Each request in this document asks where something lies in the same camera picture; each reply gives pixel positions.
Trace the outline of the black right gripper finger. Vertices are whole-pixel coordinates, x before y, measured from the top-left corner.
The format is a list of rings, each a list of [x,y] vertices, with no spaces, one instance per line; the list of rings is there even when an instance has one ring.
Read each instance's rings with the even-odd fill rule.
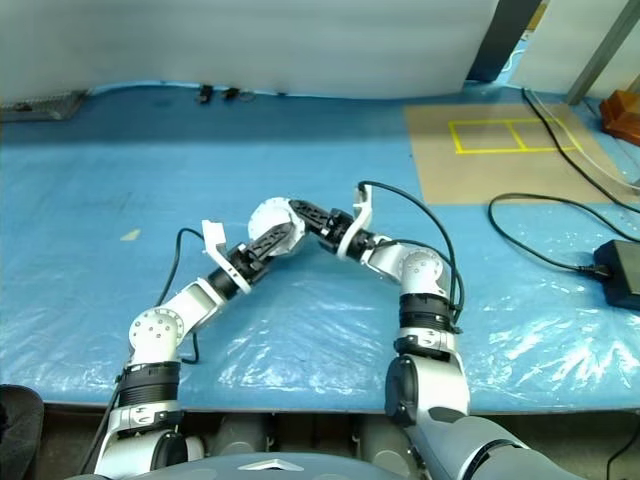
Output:
[[[326,236],[329,232],[327,222],[329,217],[324,213],[304,213],[302,218],[306,224],[307,229],[318,235]]]
[[[330,214],[305,200],[291,200],[291,209],[306,223],[326,223]]]

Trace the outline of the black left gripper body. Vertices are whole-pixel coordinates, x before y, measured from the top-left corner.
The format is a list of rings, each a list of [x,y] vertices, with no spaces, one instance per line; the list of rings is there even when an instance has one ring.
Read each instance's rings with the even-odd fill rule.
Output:
[[[271,258],[265,246],[239,243],[231,250],[229,260],[241,277],[253,286],[266,274]]]

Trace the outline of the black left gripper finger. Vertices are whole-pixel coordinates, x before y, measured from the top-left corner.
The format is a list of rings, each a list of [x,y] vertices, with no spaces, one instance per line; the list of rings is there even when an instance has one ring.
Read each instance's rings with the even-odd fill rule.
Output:
[[[256,240],[252,240],[249,245],[249,251],[253,256],[261,256],[262,246],[269,242],[290,242],[290,237],[294,232],[294,226],[291,222],[275,225],[259,236]]]
[[[265,243],[262,246],[261,263],[264,267],[269,266],[277,257],[290,255],[296,246],[290,242],[278,241]]]

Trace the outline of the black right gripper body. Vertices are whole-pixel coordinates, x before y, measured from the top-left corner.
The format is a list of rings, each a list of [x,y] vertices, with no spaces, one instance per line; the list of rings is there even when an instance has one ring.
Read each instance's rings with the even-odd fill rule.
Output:
[[[321,247],[330,253],[336,253],[353,222],[351,214],[340,209],[332,209],[320,232],[319,244]]]

